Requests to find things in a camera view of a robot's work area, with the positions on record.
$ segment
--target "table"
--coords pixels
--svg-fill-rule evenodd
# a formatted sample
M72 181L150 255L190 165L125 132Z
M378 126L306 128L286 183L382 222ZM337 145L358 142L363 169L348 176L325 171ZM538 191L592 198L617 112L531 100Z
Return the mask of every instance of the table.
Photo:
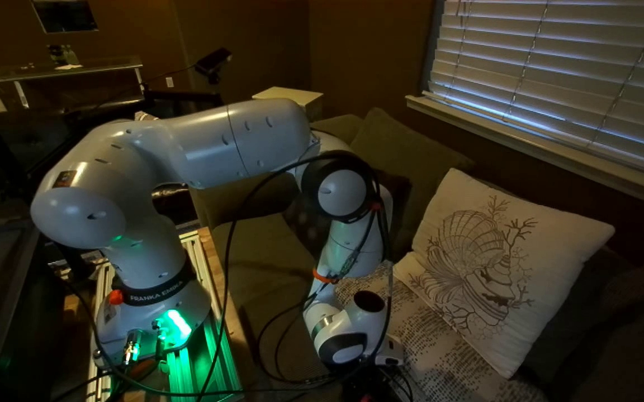
M248 355L248 343L246 343L246 334L240 323L240 318L238 318L238 309L230 296L226 299L225 271L222 271L222 262L214 250L211 231L198 227L198 231L181 233L179 236L181 236L181 245L189 250L189 256L198 271L198 279L203 284L203 289L211 295L213 318L209 320L211 321L209 327L200 328L200 334L193 334L195 342L206 342L206 343L203 347L193 343L190 349L171 352L166 361L162 361L163 370L154 370L153 376L147 376L145 385L150 389L162 389L171 392L198 392L202 389L202 382L209 376L209 361L214 355L214 349L211 349L211 343L213 347L217 343L217 331L219 331L217 323L222 321L222 312L225 312L226 333L219 342L219 358L217 358L211 385L209 385L209 391L217 395L202 398L202 400L219 400L222 391L242 391L238 361L244 359L244 355ZM115 276L112 266L104 264L99 267L95 307L102 307L104 295L109 293L112 276ZM99 377L99 376L102 376L102 368L92 359L89 377ZM87 386L87 402L108 400L112 389L115 389L112 377L102 377L92 382ZM154 398L154 395L145 395L145 391L133 391L133 395L136 392L142 392L143 400ZM242 392L225 392L225 395L226 395L225 400L244 400Z
M133 71L138 85L138 93L125 100L112 100L115 104L121 104L121 102L135 102L143 98L142 69L143 69L143 63L130 56L85 61L81 65L30 63L30 65L19 65L19 66L0 66L0 85L12 82L21 104L30 109L32 100L26 90L26 82L61 80L61 79L76 79L76 76L92 76L92 73L112 73L112 71Z

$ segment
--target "window blinds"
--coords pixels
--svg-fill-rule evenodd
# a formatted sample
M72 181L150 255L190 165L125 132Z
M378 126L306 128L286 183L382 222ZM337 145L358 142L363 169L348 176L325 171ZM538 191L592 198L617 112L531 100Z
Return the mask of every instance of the window blinds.
M644 0L445 0L427 97L644 169Z

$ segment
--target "embroidered pillow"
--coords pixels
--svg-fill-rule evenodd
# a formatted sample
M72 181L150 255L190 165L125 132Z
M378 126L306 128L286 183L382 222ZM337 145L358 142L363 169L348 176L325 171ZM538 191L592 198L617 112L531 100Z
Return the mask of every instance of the embroidered pillow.
M434 309L511 377L613 225L538 206L462 169L438 185L414 255L436 279Z

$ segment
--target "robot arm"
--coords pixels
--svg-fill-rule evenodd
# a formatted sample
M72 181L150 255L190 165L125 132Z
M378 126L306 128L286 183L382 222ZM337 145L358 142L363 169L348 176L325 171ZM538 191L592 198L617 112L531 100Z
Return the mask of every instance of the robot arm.
M214 187L320 157L291 171L302 191L334 217L305 321L320 358L343 366L378 349L388 307L363 293L354 307L337 309L334 281L370 274L382 262L378 218L389 222L392 213L370 165L343 150L345 142L311 133L291 100L248 100L166 121L116 121L89 132L47 171L32 217L50 240L97 248L116 267L124 299L109 302L97 323L108 355L121 358L130 333L150 331L168 311L181 311L193 327L209 315L209 295L150 191L163 183Z

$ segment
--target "window sill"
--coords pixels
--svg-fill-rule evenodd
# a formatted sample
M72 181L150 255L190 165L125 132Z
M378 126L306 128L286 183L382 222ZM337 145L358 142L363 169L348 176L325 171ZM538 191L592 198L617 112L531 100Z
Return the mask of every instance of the window sill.
M503 126L465 117L426 97L407 97L407 108L644 202L644 171L640 169L544 138L521 136Z

